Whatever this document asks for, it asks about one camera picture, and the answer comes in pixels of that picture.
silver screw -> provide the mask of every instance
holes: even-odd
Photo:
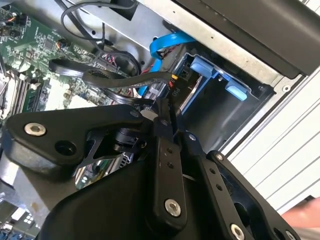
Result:
[[[215,155],[215,157],[216,157],[218,160],[220,160],[220,161],[222,161],[222,160],[224,159],[219,153],[217,153],[217,154]]]
[[[245,240],[245,234],[238,225],[231,224],[230,229],[237,240]]]
[[[180,205],[173,199],[168,199],[164,202],[165,210],[174,217],[179,217],[181,215]]]
[[[288,237],[290,238],[290,240],[296,240],[295,236],[293,236],[293,234],[289,231],[285,231],[286,234],[288,235]]]
[[[134,116],[135,118],[139,117],[139,114],[137,112],[135,112],[135,111],[131,111],[130,114],[132,116]]]
[[[282,88],[282,91],[287,93],[291,90],[291,86],[290,85],[285,85],[283,88]]]
[[[168,122],[166,120],[161,120],[160,121],[163,125],[165,125],[166,127],[168,126]]]
[[[45,135],[47,130],[45,126],[36,122],[31,122],[24,126],[24,131],[31,136],[40,137]]]
[[[193,136],[192,134],[189,134],[189,138],[192,140],[192,141],[195,141],[197,140],[195,136]]]

electronic component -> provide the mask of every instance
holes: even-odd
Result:
[[[9,26],[3,26],[0,28],[0,37],[10,37],[11,29]]]
[[[10,30],[10,37],[18,38],[21,36],[21,32],[18,30]]]
[[[57,44],[59,44],[60,48],[70,47],[71,43],[65,38],[61,38],[57,41]]]
[[[52,50],[54,48],[54,45],[54,42],[49,39],[46,39],[44,42],[44,47],[49,50]]]
[[[27,24],[28,16],[25,13],[15,16],[15,24],[24,27]]]

metal bracket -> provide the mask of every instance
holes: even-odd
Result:
[[[300,239],[289,224],[224,155],[218,151],[211,151],[207,158],[217,166],[217,173],[220,172],[223,176],[221,179],[228,188],[229,199],[235,203],[235,209],[240,215],[244,227],[256,239],[292,240],[288,232],[295,237],[294,239]]]
[[[154,147],[150,149],[150,184],[147,220],[151,228],[174,236],[187,224],[180,148],[173,142],[169,101],[157,100],[159,117],[154,119]]]
[[[68,179],[85,157],[87,135],[92,130],[106,133],[138,127],[143,121],[129,105],[22,113],[7,120],[2,147],[10,161],[20,166],[51,178]],[[37,135],[39,124],[44,128],[41,135]],[[26,127],[37,134],[28,134]]]

